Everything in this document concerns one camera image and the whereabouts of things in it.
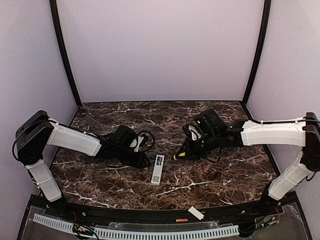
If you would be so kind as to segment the yellow handled screwdriver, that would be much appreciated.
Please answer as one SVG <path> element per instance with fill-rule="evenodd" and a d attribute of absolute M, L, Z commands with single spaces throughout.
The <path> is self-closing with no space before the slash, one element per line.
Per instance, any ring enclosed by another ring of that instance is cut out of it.
<path fill-rule="evenodd" d="M 181 152 L 181 153 L 177 153 L 175 155 L 172 156 L 172 160 L 186 160 L 187 159 L 187 155 L 185 152 Z"/>

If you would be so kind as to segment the white remote control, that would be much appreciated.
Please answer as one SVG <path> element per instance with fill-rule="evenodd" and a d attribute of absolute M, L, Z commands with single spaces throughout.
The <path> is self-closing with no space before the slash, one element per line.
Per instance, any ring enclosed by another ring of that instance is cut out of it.
<path fill-rule="evenodd" d="M 162 161 L 162 165 L 161 166 L 156 165 L 157 156 L 163 156 L 163 161 Z M 151 184 L 152 185 L 155 185 L 155 186 L 159 186 L 160 185 L 162 172 L 163 172 L 163 166 L 164 166 L 164 160 L 165 160 L 165 156 L 164 155 L 162 155 L 162 154 L 157 154 L 156 155 L 155 161 L 154 161 L 152 177 L 151 177 Z"/>

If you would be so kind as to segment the white battery cover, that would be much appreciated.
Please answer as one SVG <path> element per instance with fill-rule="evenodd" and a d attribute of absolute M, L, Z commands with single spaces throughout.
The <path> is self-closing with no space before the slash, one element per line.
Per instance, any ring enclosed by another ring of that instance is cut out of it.
<path fill-rule="evenodd" d="M 199 210 L 197 210 L 194 206 L 191 206 L 189 209 L 188 209 L 188 212 L 190 214 L 192 214 L 194 217 L 196 217 L 198 220 L 203 220 L 204 219 L 204 214 L 201 213 Z"/>

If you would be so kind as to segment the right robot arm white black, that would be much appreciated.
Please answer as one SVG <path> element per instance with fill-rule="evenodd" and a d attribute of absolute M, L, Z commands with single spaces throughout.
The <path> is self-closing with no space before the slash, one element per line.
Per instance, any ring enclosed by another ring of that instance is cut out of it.
<path fill-rule="evenodd" d="M 286 170 L 263 190 L 257 209 L 269 213 L 282 198 L 308 176 L 320 170 L 320 121 L 312 112 L 305 117 L 280 121 L 235 120 L 226 124 L 213 109 L 194 117 L 182 129 L 185 141 L 174 160 L 207 159 L 215 149 L 254 145 L 290 145 L 301 152 Z"/>

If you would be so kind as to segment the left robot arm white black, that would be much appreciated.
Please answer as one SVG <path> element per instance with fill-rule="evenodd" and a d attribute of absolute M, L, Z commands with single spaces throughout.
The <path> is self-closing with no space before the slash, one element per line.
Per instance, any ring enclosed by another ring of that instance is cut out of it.
<path fill-rule="evenodd" d="M 44 161 L 46 146 L 57 146 L 101 160 L 118 160 L 125 166 L 146 168 L 150 161 L 141 148 L 151 133 L 144 130 L 136 133 L 120 125 L 115 132 L 106 135 L 80 131 L 50 118 L 46 111 L 39 110 L 15 133 L 12 155 L 35 180 L 45 198 L 53 203 L 64 195 Z"/>

